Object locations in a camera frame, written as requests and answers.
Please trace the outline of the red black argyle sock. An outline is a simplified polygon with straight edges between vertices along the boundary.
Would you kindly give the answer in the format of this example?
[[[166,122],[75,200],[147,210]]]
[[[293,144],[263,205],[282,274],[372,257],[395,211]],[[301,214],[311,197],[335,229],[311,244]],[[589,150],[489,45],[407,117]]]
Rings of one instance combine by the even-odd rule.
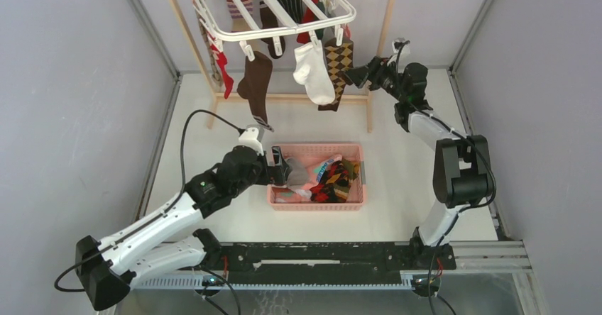
[[[352,182],[349,181],[341,160],[336,161],[327,168],[319,184],[310,189],[310,200],[317,203],[345,203],[349,198]]]

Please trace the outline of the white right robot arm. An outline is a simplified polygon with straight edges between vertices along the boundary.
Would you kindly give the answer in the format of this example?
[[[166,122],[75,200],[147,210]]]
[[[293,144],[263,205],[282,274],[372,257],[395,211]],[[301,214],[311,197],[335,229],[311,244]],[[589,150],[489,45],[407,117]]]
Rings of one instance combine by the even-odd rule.
[[[426,98],[427,75],[428,69],[417,62],[399,69],[394,57],[374,57],[367,65],[344,71],[347,83],[392,96],[396,123],[434,152],[436,201],[415,231],[421,243],[410,250],[411,263],[421,270],[438,261],[435,247],[449,242],[460,216],[487,207],[496,194],[487,139],[465,135],[436,115]]]

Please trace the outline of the grey ribbed sock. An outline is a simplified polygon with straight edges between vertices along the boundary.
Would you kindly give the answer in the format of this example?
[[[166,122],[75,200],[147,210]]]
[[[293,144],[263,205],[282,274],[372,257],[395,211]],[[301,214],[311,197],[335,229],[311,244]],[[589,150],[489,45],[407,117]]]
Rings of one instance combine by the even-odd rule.
[[[310,181],[309,173],[305,166],[296,158],[289,157],[285,159],[290,170],[286,182],[286,187],[291,190],[303,189]]]

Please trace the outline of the red white patterned sock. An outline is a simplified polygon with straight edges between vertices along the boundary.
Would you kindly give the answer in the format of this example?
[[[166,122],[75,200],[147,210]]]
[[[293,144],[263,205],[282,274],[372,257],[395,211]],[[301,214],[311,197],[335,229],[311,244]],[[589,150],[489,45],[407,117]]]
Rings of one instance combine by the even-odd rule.
[[[322,12],[324,12],[324,4],[322,3],[322,0],[312,0],[312,2],[314,4],[316,4]],[[306,8],[305,12],[303,14],[303,17],[302,17],[302,23],[309,23],[309,22],[313,22],[313,21],[317,21],[317,20],[318,20],[318,18],[315,16],[314,12],[310,8]],[[324,36],[323,29],[318,29],[315,31],[315,33],[319,40],[323,39],[323,36]],[[310,42],[309,33],[298,34],[296,41],[299,44],[305,44],[305,43]]]

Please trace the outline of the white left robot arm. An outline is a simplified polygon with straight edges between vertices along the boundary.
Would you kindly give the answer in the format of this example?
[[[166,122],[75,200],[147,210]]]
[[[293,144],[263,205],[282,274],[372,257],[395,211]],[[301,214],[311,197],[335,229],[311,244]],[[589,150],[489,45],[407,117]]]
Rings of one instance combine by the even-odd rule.
[[[118,304],[146,280],[184,267],[217,268],[221,246],[208,229],[186,239],[161,243],[228,207],[253,185],[284,184],[290,174],[278,146],[274,163],[266,154],[238,145],[220,163],[194,176],[170,201],[129,227],[100,240],[85,236],[76,244],[76,275],[92,308],[103,311]]]

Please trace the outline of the pink plastic basket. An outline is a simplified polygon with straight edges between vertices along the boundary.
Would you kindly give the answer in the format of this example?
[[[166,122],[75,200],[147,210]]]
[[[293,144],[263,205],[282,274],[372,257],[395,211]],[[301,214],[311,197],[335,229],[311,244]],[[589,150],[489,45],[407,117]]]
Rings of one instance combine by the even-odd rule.
[[[292,179],[270,185],[276,211],[358,211],[366,202],[363,148],[358,143],[281,143]]]

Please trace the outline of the pink patterned sock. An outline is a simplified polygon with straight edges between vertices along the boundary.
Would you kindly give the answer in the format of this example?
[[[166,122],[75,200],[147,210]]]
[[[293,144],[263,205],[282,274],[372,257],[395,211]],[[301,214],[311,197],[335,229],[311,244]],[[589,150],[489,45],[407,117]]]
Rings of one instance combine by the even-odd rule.
[[[322,175],[327,171],[327,168],[332,163],[342,159],[343,156],[341,154],[336,154],[316,164],[310,166],[304,165],[309,173],[310,181],[303,187],[303,189],[295,190],[288,189],[285,184],[285,188],[288,189],[289,192],[281,192],[279,196],[275,198],[275,203],[283,204],[309,201],[312,195],[310,189],[319,184]]]

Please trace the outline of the wooden hanger stand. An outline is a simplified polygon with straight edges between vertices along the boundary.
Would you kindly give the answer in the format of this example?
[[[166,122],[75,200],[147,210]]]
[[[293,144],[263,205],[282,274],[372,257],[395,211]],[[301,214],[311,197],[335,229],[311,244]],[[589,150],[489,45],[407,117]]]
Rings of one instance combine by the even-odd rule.
[[[198,68],[200,72],[204,75],[204,78],[208,84],[208,89],[210,96],[212,98],[211,108],[215,111],[220,103],[230,103],[235,101],[242,101],[242,98],[236,93],[236,90],[232,89],[230,97],[228,99],[224,98],[224,85],[221,81],[221,76],[219,72],[219,68],[217,67],[214,58],[212,57],[212,51],[210,49],[210,42],[208,41],[208,34],[206,30],[203,29],[200,22],[198,21],[199,15],[195,12],[195,9],[192,5],[192,0],[168,0],[177,22],[180,24],[182,29],[184,39],[188,42],[190,49],[192,51],[193,56],[196,59]],[[234,7],[234,4],[231,0],[207,0],[214,4],[212,7],[212,11],[216,19],[218,20],[219,26],[226,31],[247,31],[249,27],[246,25],[246,22],[239,15],[238,11]],[[258,25],[262,27],[261,18],[260,18],[260,9],[259,9],[259,0],[243,0],[247,9],[251,13],[251,15],[258,20]],[[284,9],[292,15],[292,12],[285,8]],[[301,23],[300,19],[293,18],[296,22]],[[343,37],[346,37],[346,27],[349,24],[344,26],[344,34]],[[286,50],[292,50],[294,45],[292,43],[286,42]],[[236,48],[236,56],[241,59],[241,61],[246,61],[246,56],[241,51],[241,48],[237,43],[230,43]],[[261,40],[252,40],[249,42],[252,46],[253,51],[262,52],[263,46],[261,45]],[[228,65],[231,64],[232,60],[234,60],[233,56],[227,56]]]

